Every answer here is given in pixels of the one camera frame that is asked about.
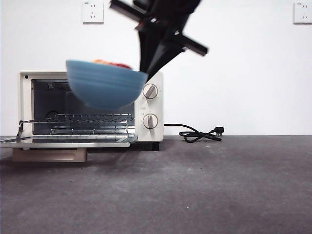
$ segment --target wire rack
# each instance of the wire rack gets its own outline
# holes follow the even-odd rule
[[[57,114],[54,118],[19,122],[18,137],[24,124],[51,124],[50,135],[129,135],[133,134],[132,114]]]
[[[54,118],[22,121],[22,123],[129,123],[133,119],[132,114],[57,114]]]

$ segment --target white knob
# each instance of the white knob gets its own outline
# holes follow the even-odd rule
[[[158,94],[158,89],[155,85],[153,84],[147,84],[144,89],[143,89],[143,95],[147,98],[147,99],[153,99],[156,98]]]
[[[144,116],[143,118],[143,124],[146,128],[148,129],[153,129],[157,126],[158,124],[158,119],[155,115],[153,114],[148,114]]]

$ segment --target wall socket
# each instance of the wall socket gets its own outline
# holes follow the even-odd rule
[[[104,23],[104,4],[102,1],[84,1],[82,3],[83,23]]]
[[[312,1],[299,1],[293,5],[293,22],[296,24],[312,23]]]

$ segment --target power cord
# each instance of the power cord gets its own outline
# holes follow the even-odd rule
[[[215,127],[213,130],[211,130],[208,133],[202,133],[199,132],[198,130],[196,130],[195,128],[192,128],[188,125],[184,125],[184,124],[176,124],[176,123],[170,123],[170,124],[164,124],[164,126],[180,126],[180,127],[185,127],[185,128],[189,128],[191,130],[193,130],[193,132],[179,132],[179,135],[181,137],[184,137],[184,140],[187,143],[194,143],[195,141],[198,141],[202,138],[207,138],[210,140],[216,140],[216,141],[222,141],[221,138],[217,137],[217,136],[221,136],[222,133],[224,132],[224,128],[223,127]]]

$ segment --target toaster oven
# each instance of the toaster oven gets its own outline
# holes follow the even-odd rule
[[[19,120],[17,135],[0,142],[13,148],[15,161],[85,161],[87,148],[134,142],[149,142],[157,151],[164,133],[163,74],[156,73],[133,104],[116,111],[85,105],[72,93],[66,72],[22,71]]]

